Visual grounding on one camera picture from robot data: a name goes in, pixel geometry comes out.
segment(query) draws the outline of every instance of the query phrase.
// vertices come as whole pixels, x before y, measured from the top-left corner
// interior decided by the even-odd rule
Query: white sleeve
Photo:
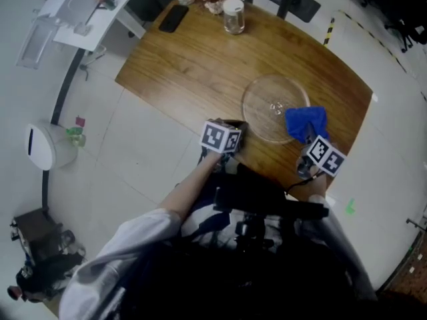
[[[156,209],[120,225],[98,256],[82,265],[71,278],[59,305],[60,320],[88,320],[113,294],[117,282],[151,243],[175,237],[181,219],[174,212]]]

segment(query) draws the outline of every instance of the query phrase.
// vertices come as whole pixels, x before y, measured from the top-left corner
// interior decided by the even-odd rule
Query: wooden table
[[[159,23],[170,8],[127,59],[116,78],[120,85],[200,134],[209,118],[243,119],[245,88],[261,75],[279,73],[299,82],[311,105],[326,108],[331,141],[348,153],[372,92],[338,57],[303,31],[250,4],[241,35],[227,34],[221,16],[195,5],[174,33],[161,32]],[[237,158],[287,187],[300,180],[296,160],[301,148],[296,140],[274,145],[250,131]],[[292,194],[305,200],[308,192],[297,187]]]

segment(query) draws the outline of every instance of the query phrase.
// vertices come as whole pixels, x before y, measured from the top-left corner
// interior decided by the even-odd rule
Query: pink object
[[[80,116],[77,116],[76,118],[75,118],[75,124],[76,125],[78,125],[78,126],[80,126],[80,127],[84,127],[85,126],[85,123],[86,123],[86,119],[83,119],[82,117],[80,117]]]

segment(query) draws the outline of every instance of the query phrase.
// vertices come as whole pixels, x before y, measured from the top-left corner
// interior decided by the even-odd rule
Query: white desk
[[[87,25],[91,25],[91,30],[86,36],[75,34],[72,28],[60,27],[53,40],[58,43],[94,51],[115,19],[125,25],[138,38],[141,38],[145,33],[145,29],[137,19],[124,9],[128,1],[116,0],[117,5],[113,11],[108,9],[95,10],[87,22]]]

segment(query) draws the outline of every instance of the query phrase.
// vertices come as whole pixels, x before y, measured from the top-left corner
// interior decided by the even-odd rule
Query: black cable
[[[285,194],[288,195],[289,191],[291,189],[293,189],[295,186],[302,186],[302,185],[307,185],[310,181],[313,181],[314,179],[317,179],[318,177],[320,177],[321,175],[325,174],[325,172],[321,171],[320,169],[317,171],[317,173],[315,175],[313,175],[312,177],[300,181],[299,183],[294,183],[292,185],[290,185],[286,190],[285,190]]]

